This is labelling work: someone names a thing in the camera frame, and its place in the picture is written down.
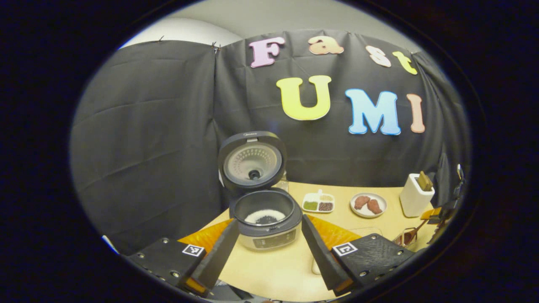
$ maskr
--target black fabric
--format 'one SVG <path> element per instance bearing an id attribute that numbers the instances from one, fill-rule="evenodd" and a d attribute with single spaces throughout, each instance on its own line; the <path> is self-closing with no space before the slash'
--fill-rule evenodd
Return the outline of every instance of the black fabric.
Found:
<path id="1" fill-rule="evenodd" d="M 341 54 L 314 55 L 307 40 L 330 36 L 344 48 Z M 253 51 L 250 42 L 284 37 L 285 44 L 270 66 L 251 68 Z M 391 67 L 377 65 L 366 52 L 371 45 L 382 49 Z M 405 71 L 391 53 L 400 51 L 411 58 L 417 75 Z M 235 133 L 263 129 L 281 138 L 288 151 L 287 178 L 290 181 L 361 187 L 401 187 L 410 173 L 423 170 L 435 183 L 444 203 L 457 183 L 456 163 L 469 165 L 469 134 L 464 108 L 447 79 L 423 54 L 378 39 L 331 30 L 301 30 L 252 37 L 223 47 L 216 60 L 214 115 L 218 139 Z M 276 82 L 299 77 L 301 102 L 316 104 L 313 75 L 328 75 L 331 108 L 314 121 L 289 118 L 282 109 L 281 92 Z M 363 89 L 376 102 L 382 91 L 397 94 L 397 136 L 378 131 L 350 134 L 353 116 L 347 89 Z M 413 133 L 409 93 L 419 95 L 424 133 Z"/>
<path id="2" fill-rule="evenodd" d="M 284 37 L 275 63 L 251 68 L 250 42 Z M 314 55 L 307 40 L 330 36 L 341 54 Z M 391 67 L 365 47 L 383 50 Z M 392 52 L 411 58 L 405 71 Z M 331 77 L 328 114 L 288 117 L 276 82 L 299 77 L 301 102 L 316 104 L 313 75 Z M 397 94 L 399 135 L 350 134 L 347 89 L 373 102 Z M 407 94 L 421 97 L 424 133 L 410 129 Z M 401 187 L 423 170 L 433 181 L 432 204 L 445 203 L 470 170 L 465 103 L 423 53 L 345 31 L 299 30 L 252 37 L 222 47 L 182 41 L 136 44 L 115 52 L 88 83 L 73 121 L 71 166 L 80 200 L 100 233 L 131 254 L 160 237 L 202 228 L 228 206 L 217 174 L 217 150 L 229 136 L 275 133 L 286 145 L 290 181 L 358 187 Z"/>
<path id="3" fill-rule="evenodd" d="M 123 254 L 202 228 L 221 211 L 211 124 L 215 54 L 166 41 L 115 52 L 73 121 L 74 185 Z"/>

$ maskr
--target white knife block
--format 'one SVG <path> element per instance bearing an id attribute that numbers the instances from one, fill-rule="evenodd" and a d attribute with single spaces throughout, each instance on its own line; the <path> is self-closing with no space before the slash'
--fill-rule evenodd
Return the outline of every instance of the white knife block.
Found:
<path id="1" fill-rule="evenodd" d="M 409 174 L 400 193 L 400 204 L 406 217 L 421 216 L 434 196 L 434 187 L 430 191 L 423 191 L 416 178 L 419 178 L 419 174 Z"/>

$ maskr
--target white rice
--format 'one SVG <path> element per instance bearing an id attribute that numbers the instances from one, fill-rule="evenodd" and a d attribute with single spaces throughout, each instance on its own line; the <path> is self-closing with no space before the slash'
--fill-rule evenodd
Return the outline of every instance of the white rice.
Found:
<path id="1" fill-rule="evenodd" d="M 245 218 L 245 222 L 256 224 L 258 219 L 266 217 L 266 216 L 274 217 L 277 221 L 281 221 L 282 219 L 285 218 L 285 214 L 283 214 L 280 211 L 273 210 L 273 209 L 262 209 L 248 215 L 247 218 Z"/>

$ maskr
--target small bowl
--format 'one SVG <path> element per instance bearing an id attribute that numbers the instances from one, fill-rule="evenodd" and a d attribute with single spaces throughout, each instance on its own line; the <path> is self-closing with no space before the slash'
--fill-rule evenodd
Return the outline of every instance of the small bowl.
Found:
<path id="1" fill-rule="evenodd" d="M 371 199 L 376 199 L 378 201 L 378 206 L 380 206 L 380 209 L 382 210 L 382 212 L 379 214 L 375 214 L 374 212 L 370 211 L 370 209 L 367 207 L 366 204 L 361 209 L 355 209 L 354 206 L 356 205 L 356 199 L 359 196 L 367 196 Z M 352 211 L 355 212 L 360 217 L 376 218 L 382 215 L 383 213 L 385 213 L 386 209 L 388 209 L 388 203 L 385 201 L 384 198 L 382 198 L 381 196 L 377 194 L 373 194 L 371 192 L 361 192 L 355 195 L 354 197 L 352 197 L 352 199 L 350 200 L 350 208 L 352 208 Z"/>

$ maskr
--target rice cooker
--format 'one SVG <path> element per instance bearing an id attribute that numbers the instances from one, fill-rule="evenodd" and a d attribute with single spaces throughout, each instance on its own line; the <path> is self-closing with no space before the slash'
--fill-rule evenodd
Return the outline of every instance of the rice cooker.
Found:
<path id="1" fill-rule="evenodd" d="M 252 250 L 269 250 L 296 240 L 300 206 L 277 184 L 286 163 L 284 143 L 271 132 L 236 134 L 218 154 L 219 180 L 232 196 L 230 217 L 238 219 L 238 241 Z"/>

